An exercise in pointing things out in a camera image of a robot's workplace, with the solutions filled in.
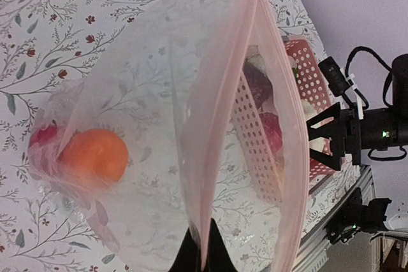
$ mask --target food item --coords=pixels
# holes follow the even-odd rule
[[[302,106],[306,120],[309,120],[317,115],[317,111],[308,101],[302,100]],[[282,131],[279,127],[278,116],[273,113],[261,113],[259,114],[259,117],[272,152],[279,151],[282,148]],[[309,142],[310,148],[319,152],[323,151],[324,144],[324,138],[318,138]]]
[[[56,125],[49,125],[45,129],[37,130],[31,135],[28,147],[31,147],[35,143],[38,143],[40,146],[47,144],[52,138],[57,136],[57,132],[58,129]]]
[[[278,116],[272,113],[259,114],[266,138],[272,152],[279,151],[282,148],[282,131],[279,127]]]
[[[122,178],[128,157],[126,144],[114,132],[91,129],[74,135],[59,160],[76,183],[102,187]]]
[[[244,63],[244,75],[254,98],[255,107],[258,109],[269,97],[273,96],[272,83],[262,71],[248,61]]]

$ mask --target plastic bag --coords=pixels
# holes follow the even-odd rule
[[[245,144],[233,147],[228,167],[220,165],[228,155],[224,147],[239,145],[234,131],[227,133],[230,144],[224,139],[253,45],[273,84],[282,133],[284,179],[276,201],[257,196],[241,158]],[[204,269],[211,217],[239,271],[250,271],[251,243],[263,243],[268,255],[259,269],[272,264],[273,271],[291,271],[307,200],[309,146],[295,79],[267,0],[160,0],[126,27],[84,81],[67,83],[51,96],[33,131],[31,173],[74,199],[105,245],[137,271],[168,271],[187,225]],[[121,141],[128,153],[123,177],[117,170],[126,157]],[[99,145],[109,159],[87,151]],[[112,161],[113,173],[107,166]],[[275,161],[269,163],[274,175]],[[237,167],[244,177],[238,187]],[[225,190],[225,199],[214,198]],[[252,211],[243,216],[240,208],[213,204],[236,199]]]

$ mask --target floral tablecloth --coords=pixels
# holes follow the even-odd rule
[[[63,80],[86,76],[109,44],[120,39],[125,26],[155,1],[0,0],[0,272],[131,270],[87,224],[57,209],[55,194],[39,192],[27,173],[26,147],[36,111],[49,93]],[[323,44],[300,0],[271,0],[271,5],[282,35],[305,36],[317,59],[323,59]],[[225,150],[233,146],[226,145]],[[147,159],[150,153],[146,148],[141,158]],[[169,173],[176,171],[169,168]],[[221,172],[227,175],[219,184],[245,180],[242,169],[231,169],[228,159],[222,161]],[[345,171],[310,199],[304,234],[358,175],[347,162]],[[147,183],[159,185],[157,180]],[[216,194],[214,211],[237,213],[245,219],[251,203],[229,207],[225,201],[231,196],[223,191]],[[242,230],[233,224],[229,233],[239,238]],[[271,253],[268,245],[253,245],[240,258],[241,271],[259,271],[270,262]]]

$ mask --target orange fruit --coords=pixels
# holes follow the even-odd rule
[[[122,138],[109,130],[91,129],[74,135],[59,160],[76,183],[102,187],[122,178],[128,157]]]

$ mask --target red fruit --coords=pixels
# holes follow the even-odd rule
[[[259,114],[263,129],[265,130],[266,138],[272,152],[279,151],[282,148],[282,131],[279,127],[278,116],[272,113]]]
[[[29,147],[33,144],[38,143],[43,146],[50,142],[50,140],[57,136],[57,127],[54,125],[49,125],[44,130],[35,131],[30,138]]]
[[[258,109],[269,97],[273,96],[272,83],[262,71],[249,62],[244,64],[244,75],[254,98],[255,107]]]

